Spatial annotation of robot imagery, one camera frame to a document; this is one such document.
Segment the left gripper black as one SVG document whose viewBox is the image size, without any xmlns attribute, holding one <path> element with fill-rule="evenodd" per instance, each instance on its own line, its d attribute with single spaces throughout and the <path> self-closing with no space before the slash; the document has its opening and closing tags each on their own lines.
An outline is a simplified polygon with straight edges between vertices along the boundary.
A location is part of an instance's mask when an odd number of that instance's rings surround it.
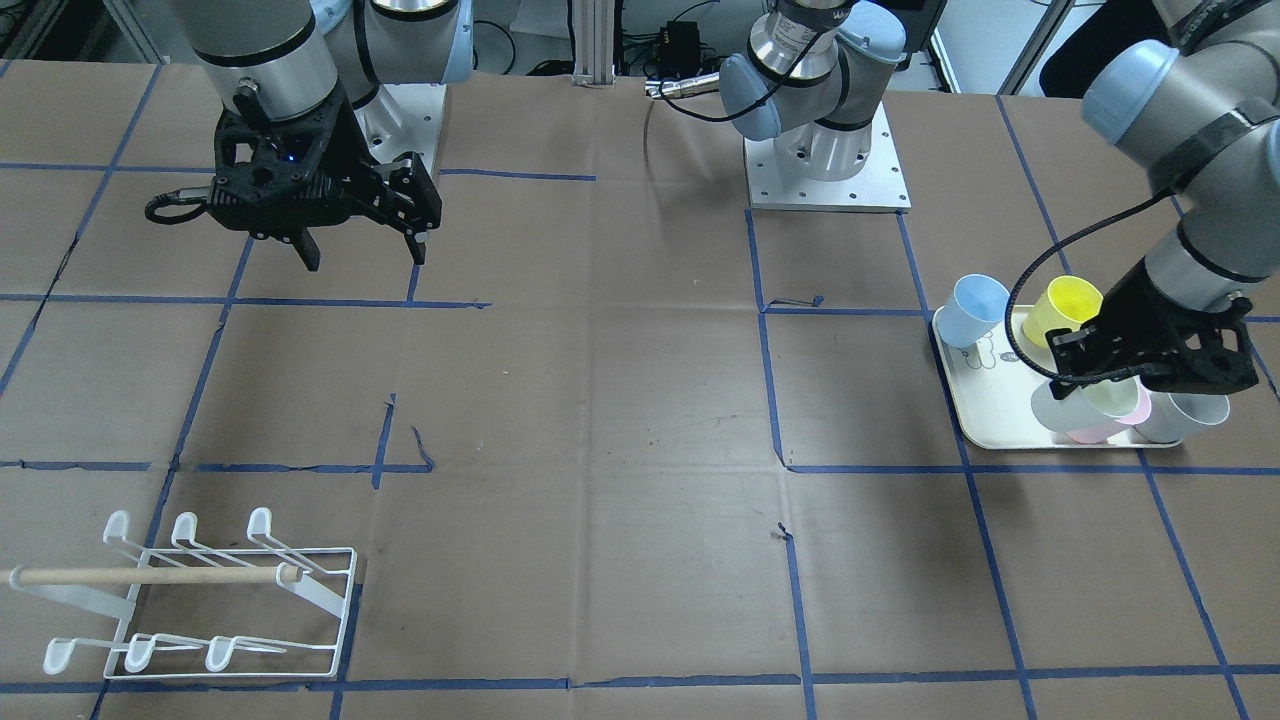
<svg viewBox="0 0 1280 720">
<path fill-rule="evenodd" d="M 1096 318 L 1076 331 L 1048 331 L 1050 393 L 1064 401 L 1075 389 L 1135 375 L 1156 392 L 1239 393 L 1260 382 L 1244 323 L 1252 307 L 1247 297 L 1220 313 L 1184 307 L 1140 261 L 1105 295 Z"/>
</svg>

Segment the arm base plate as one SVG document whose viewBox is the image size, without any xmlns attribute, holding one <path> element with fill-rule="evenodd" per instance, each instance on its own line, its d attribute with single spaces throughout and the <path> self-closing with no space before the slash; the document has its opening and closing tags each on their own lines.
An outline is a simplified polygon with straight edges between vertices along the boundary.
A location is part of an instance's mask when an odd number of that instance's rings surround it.
<svg viewBox="0 0 1280 720">
<path fill-rule="evenodd" d="M 372 156 L 393 161 L 417 152 L 436 173 L 438 149 L 445 115 L 444 85 L 383 85 L 374 99 L 357 110 Z"/>
<path fill-rule="evenodd" d="M 782 211 L 895 213 L 913 206 L 884 105 L 841 133 L 810 123 L 744 141 L 750 205 Z"/>
</svg>

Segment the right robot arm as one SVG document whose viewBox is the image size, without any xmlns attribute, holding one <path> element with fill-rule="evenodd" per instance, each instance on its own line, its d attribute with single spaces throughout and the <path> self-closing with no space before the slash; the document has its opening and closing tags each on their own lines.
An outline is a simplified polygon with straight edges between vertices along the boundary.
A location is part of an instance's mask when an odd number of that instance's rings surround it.
<svg viewBox="0 0 1280 720">
<path fill-rule="evenodd" d="M 448 85 L 474 69 L 468 1 L 174 1 L 218 91 L 207 186 L 154 199 L 291 246 L 353 217 L 404 237 L 413 264 L 442 223 L 433 178 Z"/>
</svg>

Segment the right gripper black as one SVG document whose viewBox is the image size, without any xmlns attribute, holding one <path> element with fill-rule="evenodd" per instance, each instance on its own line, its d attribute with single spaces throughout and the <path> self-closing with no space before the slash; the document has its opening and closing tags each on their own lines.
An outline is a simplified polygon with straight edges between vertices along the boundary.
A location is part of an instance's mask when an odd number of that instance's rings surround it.
<svg viewBox="0 0 1280 720">
<path fill-rule="evenodd" d="M 443 201 L 420 152 L 375 165 L 342 85 L 292 119 L 270 119 L 265 86 L 241 82 L 214 135 L 207 211 L 230 231 L 291 238 L 308 272 L 321 251 L 307 228 L 366 217 L 401 232 L 416 266 Z"/>
</svg>

